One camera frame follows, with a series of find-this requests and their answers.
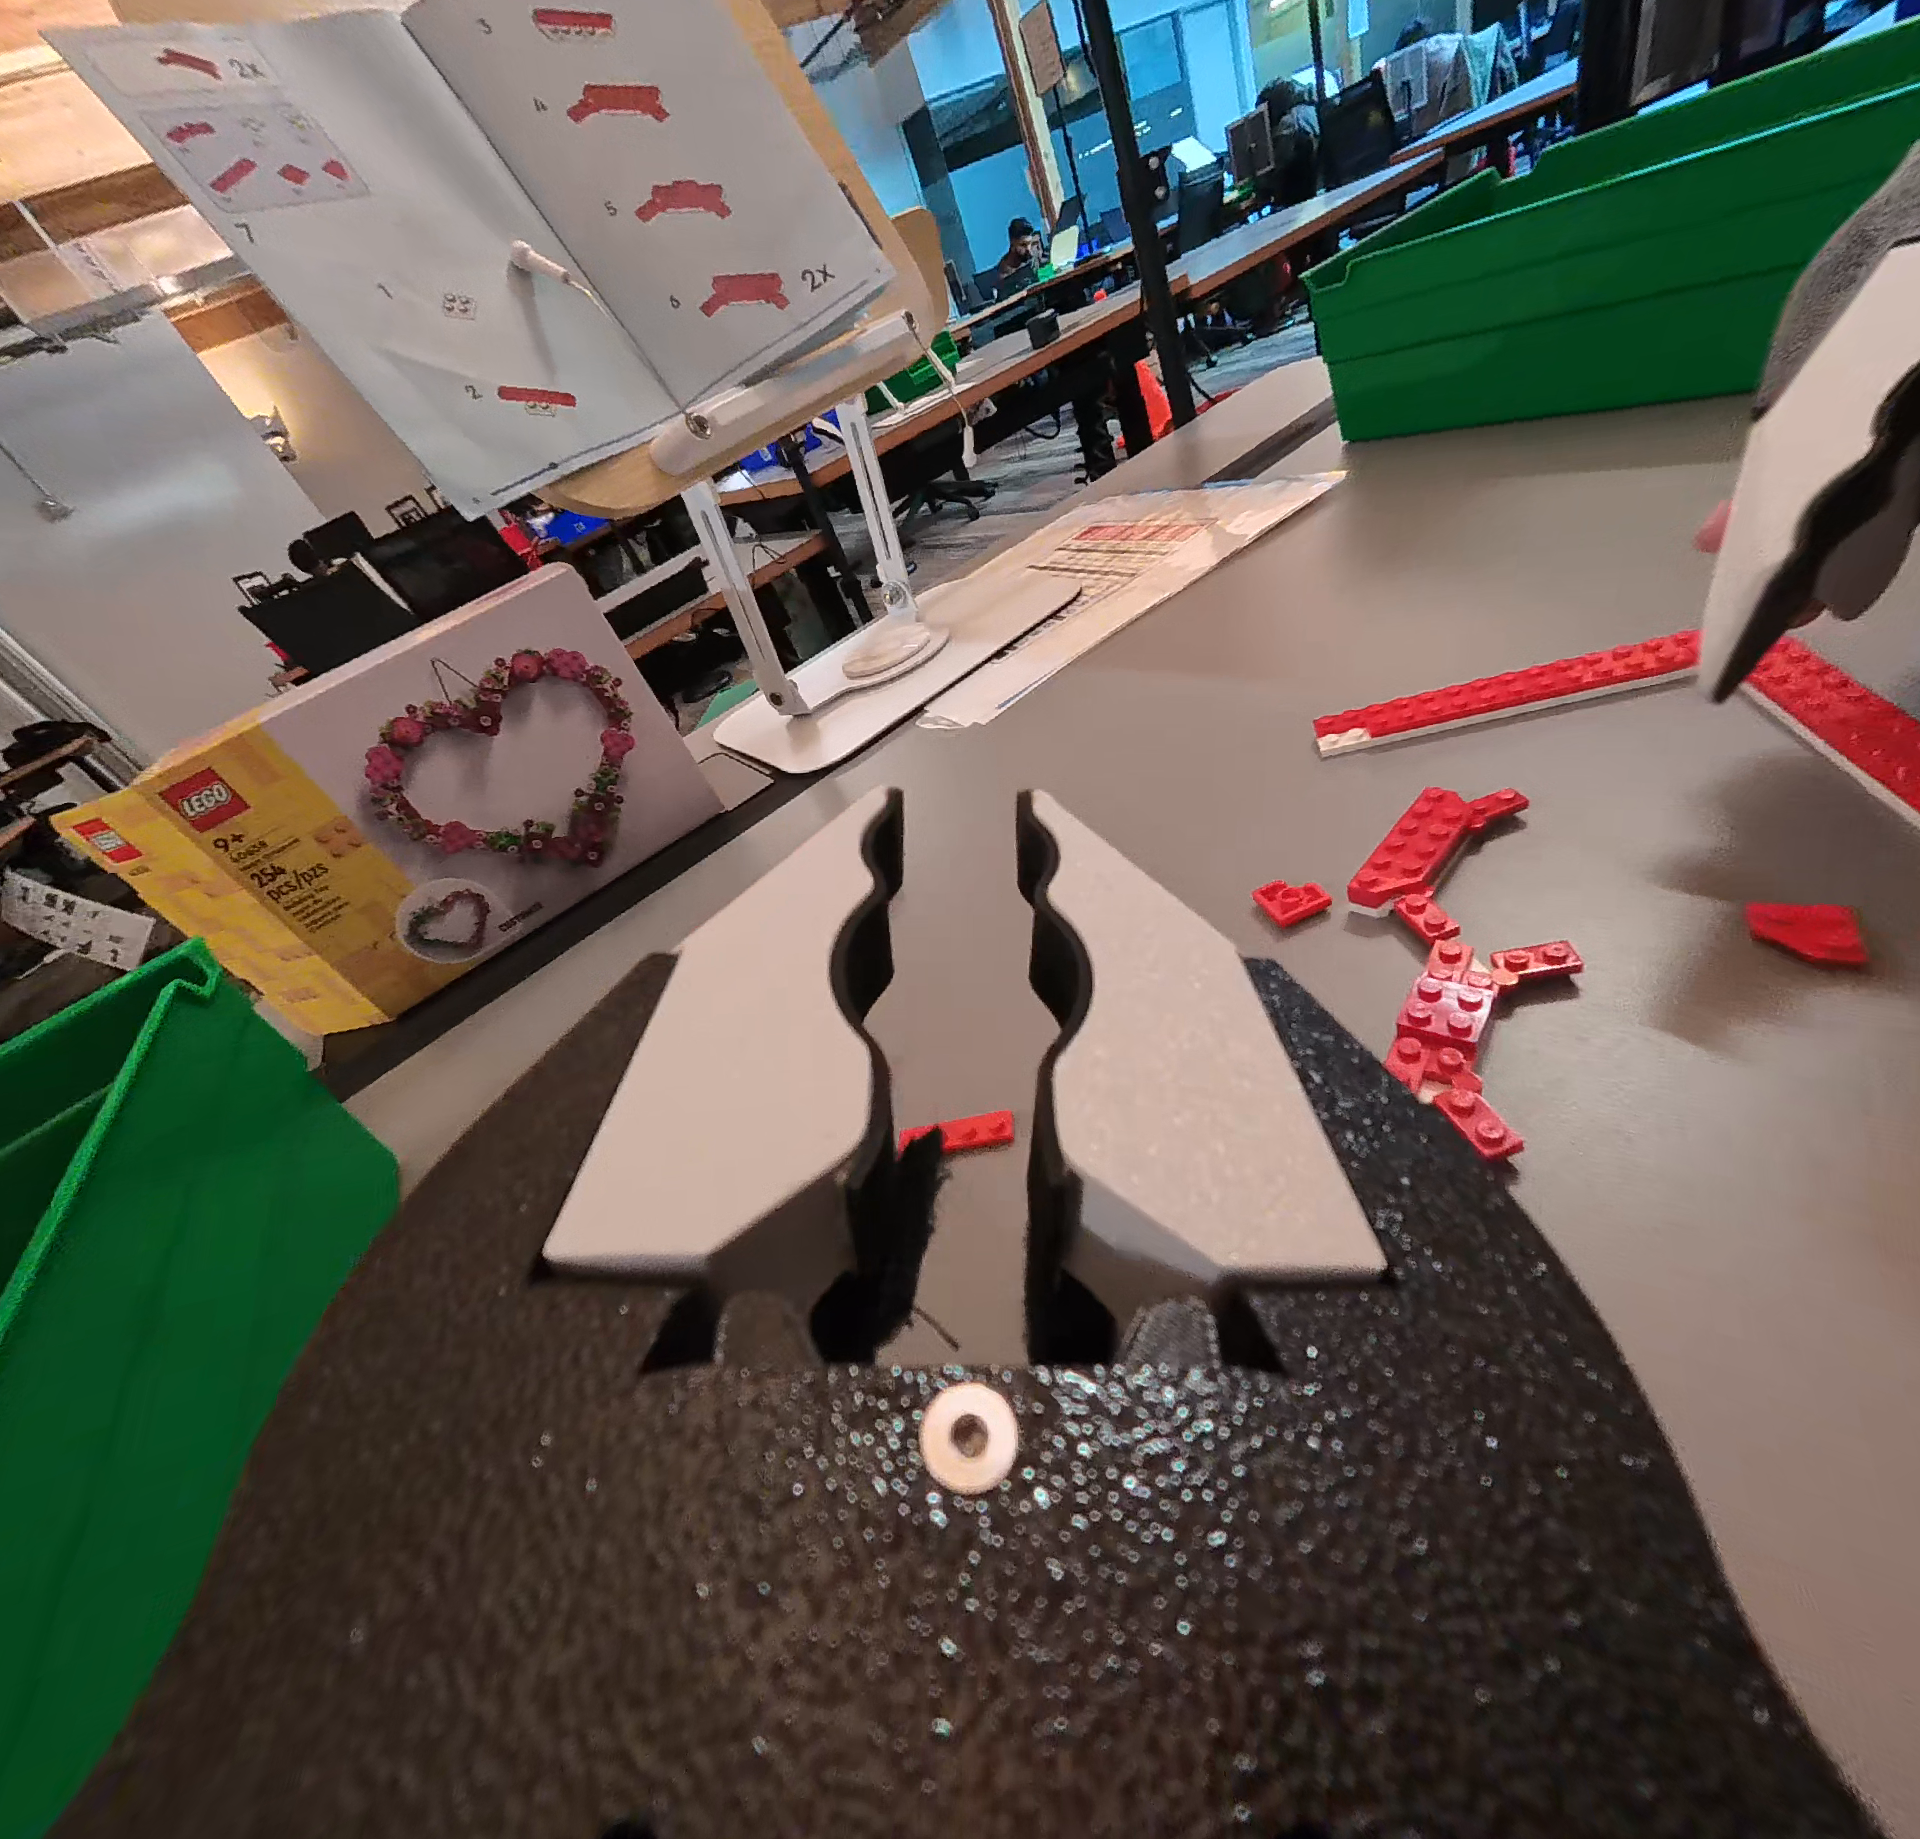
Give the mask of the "pile of small red lego pieces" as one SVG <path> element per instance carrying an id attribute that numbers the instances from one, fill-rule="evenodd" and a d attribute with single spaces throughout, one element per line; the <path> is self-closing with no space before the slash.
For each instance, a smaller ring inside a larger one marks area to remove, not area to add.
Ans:
<path id="1" fill-rule="evenodd" d="M 1488 1163 L 1515 1160 L 1524 1137 L 1485 1098 L 1479 1070 L 1485 1036 L 1515 993 L 1569 983 L 1583 961 L 1571 940 L 1481 956 L 1439 905 L 1437 888 L 1464 850 L 1526 809 L 1528 797 L 1516 788 L 1466 797 L 1426 786 L 1347 884 L 1353 914 L 1391 918 L 1422 946 L 1422 963 L 1394 1011 L 1383 1054 L 1389 1077 Z"/>

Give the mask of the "long wooden desk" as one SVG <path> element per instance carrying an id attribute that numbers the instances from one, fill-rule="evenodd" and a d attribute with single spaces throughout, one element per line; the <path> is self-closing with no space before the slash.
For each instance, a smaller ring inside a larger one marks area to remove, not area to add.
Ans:
<path id="1" fill-rule="evenodd" d="M 1524 79 L 1512 89 L 1488 99 L 1485 106 L 1437 123 L 1413 140 L 1391 167 L 1452 167 L 1454 159 L 1469 160 L 1475 152 L 1492 152 L 1503 138 L 1554 120 L 1571 108 L 1576 89 L 1576 56 L 1548 66 L 1544 73 Z"/>
<path id="2" fill-rule="evenodd" d="M 1429 173 L 1439 172 L 1441 163 L 1444 159 L 1436 151 L 1406 157 L 1347 187 L 1316 196 L 1294 208 L 1243 226 L 1224 238 L 1204 243 L 1169 267 L 1168 285 L 1173 310 L 1181 312 L 1193 303 L 1218 293 L 1237 279 L 1264 267 L 1324 232 L 1347 227 L 1365 211 L 1393 196 L 1403 196 Z M 1142 291 L 1133 285 L 1064 315 L 1058 339 L 1043 345 L 1033 345 L 1024 334 L 992 341 L 960 361 L 956 392 L 941 390 L 907 410 L 877 415 L 872 421 L 873 447 L 887 456 L 928 434 L 945 435 L 958 431 L 962 419 L 972 419 L 972 411 L 997 400 L 1004 390 L 1088 354 L 1113 356 L 1119 345 L 1130 343 L 1143 328 Z"/>

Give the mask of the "green plastic bin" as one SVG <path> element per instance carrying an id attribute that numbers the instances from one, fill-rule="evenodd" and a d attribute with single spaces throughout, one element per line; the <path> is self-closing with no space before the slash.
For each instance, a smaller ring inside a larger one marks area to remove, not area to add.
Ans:
<path id="1" fill-rule="evenodd" d="M 1751 392 L 1828 243 L 1804 218 L 1714 221 L 1579 249 L 1429 238 L 1312 279 L 1347 441 Z"/>
<path id="2" fill-rule="evenodd" d="M 1 1832 L 174 1637 L 395 1158 L 185 940 L 4 1043 Z"/>
<path id="3" fill-rule="evenodd" d="M 1319 356 L 1487 339 L 1683 285 L 1792 281 L 1916 142 L 1918 24 L 1481 170 L 1307 274 Z"/>

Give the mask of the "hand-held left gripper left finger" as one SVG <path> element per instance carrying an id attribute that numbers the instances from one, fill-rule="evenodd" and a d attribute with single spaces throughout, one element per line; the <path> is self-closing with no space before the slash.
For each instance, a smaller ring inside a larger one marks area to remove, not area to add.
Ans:
<path id="1" fill-rule="evenodd" d="M 904 826 L 901 791 L 872 788 L 684 938 L 542 1275 L 901 1328 L 939 1187 L 929 1139 L 899 1150 L 870 1028 L 896 979 Z"/>

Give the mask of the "printed paper sheet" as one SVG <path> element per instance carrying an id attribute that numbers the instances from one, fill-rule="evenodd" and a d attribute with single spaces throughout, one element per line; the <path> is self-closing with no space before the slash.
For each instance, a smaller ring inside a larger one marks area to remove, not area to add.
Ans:
<path id="1" fill-rule="evenodd" d="M 4 871 L 1 921 L 53 952 L 115 971 L 146 963 L 155 934 L 147 914 L 65 891 L 17 868 Z"/>

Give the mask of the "long red lego strip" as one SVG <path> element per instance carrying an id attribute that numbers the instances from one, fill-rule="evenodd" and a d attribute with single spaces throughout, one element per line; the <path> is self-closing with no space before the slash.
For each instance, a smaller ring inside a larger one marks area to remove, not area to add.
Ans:
<path id="1" fill-rule="evenodd" d="M 1918 826 L 1918 720 L 1797 639 L 1763 654 L 1740 692 Z"/>
<path id="2" fill-rule="evenodd" d="M 1362 702 L 1313 720 L 1313 745 L 1327 760 L 1406 739 L 1473 728 L 1575 702 L 1689 682 L 1699 664 L 1699 633 L 1645 640 L 1487 676 L 1454 686 Z"/>

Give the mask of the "lego set box heart picture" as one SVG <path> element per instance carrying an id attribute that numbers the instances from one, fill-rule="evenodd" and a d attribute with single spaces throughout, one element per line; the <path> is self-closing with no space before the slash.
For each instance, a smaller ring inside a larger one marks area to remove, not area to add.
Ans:
<path id="1" fill-rule="evenodd" d="M 74 805 L 56 832 L 305 1036 L 390 1022 L 721 814 L 564 566 Z"/>

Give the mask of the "black metal post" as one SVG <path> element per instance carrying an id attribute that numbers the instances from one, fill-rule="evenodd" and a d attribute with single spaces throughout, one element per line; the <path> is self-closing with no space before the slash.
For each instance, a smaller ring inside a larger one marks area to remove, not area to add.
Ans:
<path id="1" fill-rule="evenodd" d="M 1158 379 L 1169 406 L 1169 423 L 1193 423 L 1193 397 L 1169 290 L 1166 250 L 1158 240 L 1153 196 L 1140 155 L 1137 123 L 1108 0 L 1079 0 L 1082 42 L 1088 49 L 1115 155 L 1120 208 L 1136 246 L 1140 300 L 1154 343 Z"/>

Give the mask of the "red lego wedge plate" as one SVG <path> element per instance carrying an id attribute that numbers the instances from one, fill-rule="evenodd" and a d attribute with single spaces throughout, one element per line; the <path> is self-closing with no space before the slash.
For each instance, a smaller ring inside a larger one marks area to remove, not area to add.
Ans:
<path id="1" fill-rule="evenodd" d="M 1745 902 L 1742 918 L 1754 940 L 1804 963 L 1844 968 L 1871 963 L 1854 909 L 1823 902 Z"/>

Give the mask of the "clear plastic bag with paper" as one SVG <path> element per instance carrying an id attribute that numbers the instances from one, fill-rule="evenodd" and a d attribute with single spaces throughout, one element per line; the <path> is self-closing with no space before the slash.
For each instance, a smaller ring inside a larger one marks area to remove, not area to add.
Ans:
<path id="1" fill-rule="evenodd" d="M 1258 482 L 1122 494 L 1084 504 L 988 557 L 952 587 L 1043 579 L 1076 596 L 1036 627 L 989 647 L 988 663 L 918 714 L 933 731 L 997 720 L 1031 690 L 1100 647 L 1160 602 L 1205 579 L 1345 477 L 1343 467 Z"/>

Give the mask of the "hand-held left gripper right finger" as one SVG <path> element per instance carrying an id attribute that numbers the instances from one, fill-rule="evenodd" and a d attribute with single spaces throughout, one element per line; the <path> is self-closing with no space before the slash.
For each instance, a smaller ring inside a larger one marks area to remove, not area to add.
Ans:
<path id="1" fill-rule="evenodd" d="M 1028 983 L 1058 1034 L 1025 1162 L 1031 1315 L 1373 1283 L 1387 1255 L 1237 946 L 1018 796 Z"/>

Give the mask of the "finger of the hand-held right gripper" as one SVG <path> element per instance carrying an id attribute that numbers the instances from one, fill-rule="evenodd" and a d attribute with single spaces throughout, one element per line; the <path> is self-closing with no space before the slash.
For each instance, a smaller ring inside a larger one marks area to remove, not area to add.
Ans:
<path id="1" fill-rule="evenodd" d="M 1918 461 L 1893 471 L 1890 502 L 1842 539 L 1816 572 L 1812 616 L 1854 621 L 1877 604 L 1907 561 L 1918 527 Z"/>
<path id="2" fill-rule="evenodd" d="M 1812 616 L 1826 557 L 1918 461 L 1918 192 L 1877 190 L 1795 281 L 1714 547 L 1699 684 L 1724 702 Z"/>

